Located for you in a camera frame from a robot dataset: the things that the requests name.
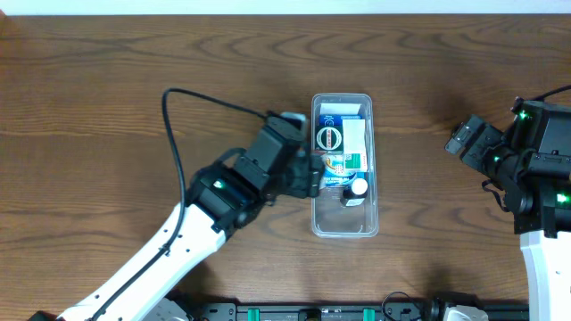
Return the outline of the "blue cardboard box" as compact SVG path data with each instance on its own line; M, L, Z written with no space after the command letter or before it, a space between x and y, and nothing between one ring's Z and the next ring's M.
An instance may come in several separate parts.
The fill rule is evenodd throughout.
M343 127L344 119L363 119L360 115L338 115L338 114L322 114L319 116L318 126L341 126ZM315 148L322 154L325 162L326 172L324 174L324 187L333 187L347 185L355 177L364 172L349 171L344 168L343 150L341 152L325 152Z

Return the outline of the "white green medicine box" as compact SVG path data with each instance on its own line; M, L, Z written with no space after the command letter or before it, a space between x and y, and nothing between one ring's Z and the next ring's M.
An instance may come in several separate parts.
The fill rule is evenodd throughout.
M365 128L364 119L343 120L343 158L346 170L368 171Z

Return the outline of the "dark bottle white cap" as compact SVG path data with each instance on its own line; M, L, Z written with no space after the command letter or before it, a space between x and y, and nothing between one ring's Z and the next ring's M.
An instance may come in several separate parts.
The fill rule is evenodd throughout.
M360 206L368 195L368 181L365 178L355 178L342 191L340 203L344 207Z

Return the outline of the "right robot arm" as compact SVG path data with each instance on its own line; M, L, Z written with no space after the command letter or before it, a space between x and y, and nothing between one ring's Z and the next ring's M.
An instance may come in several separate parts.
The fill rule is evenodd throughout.
M521 100L504 131L476 115L445 145L483 174L482 187L514 217L532 320L570 318L570 110Z

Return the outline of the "green round-logo box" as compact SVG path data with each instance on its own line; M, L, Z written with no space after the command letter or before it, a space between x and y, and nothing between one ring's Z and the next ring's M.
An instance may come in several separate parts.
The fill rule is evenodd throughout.
M341 126L318 126L314 137L317 150L325 152L343 150L343 128Z

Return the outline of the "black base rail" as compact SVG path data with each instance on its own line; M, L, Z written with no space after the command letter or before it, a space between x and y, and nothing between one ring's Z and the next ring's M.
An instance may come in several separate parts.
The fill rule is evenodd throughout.
M380 321L443 320L448 307L457 305L484 310L489 320L524 321L529 307L514 301L481 301L474 294L439 292L431 299L415 299L404 292L392 292L380 302L351 304L242 304L238 301L196 301L174 292L167 295L189 320L209 321Z

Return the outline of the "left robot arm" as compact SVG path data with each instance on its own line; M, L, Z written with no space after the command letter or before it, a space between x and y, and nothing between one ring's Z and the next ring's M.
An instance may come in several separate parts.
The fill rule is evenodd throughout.
M324 170L311 152L226 151L195 173L161 229L107 282L59 315L39 310L32 319L144 319L188 272L279 195L317 197Z

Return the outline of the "clear plastic container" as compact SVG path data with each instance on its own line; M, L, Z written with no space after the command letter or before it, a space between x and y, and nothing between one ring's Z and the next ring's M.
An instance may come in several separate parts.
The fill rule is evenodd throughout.
M311 102L311 148L314 148L315 129L322 114L360 115L366 122L365 145L368 156L368 171L355 178L368 181L368 195L356 207L344 207L340 203L347 185L324 187L324 175L320 182L319 196L312 200L312 229L323 238L367 238L377 234L377 162L374 131L373 103L366 94L325 93L317 94Z

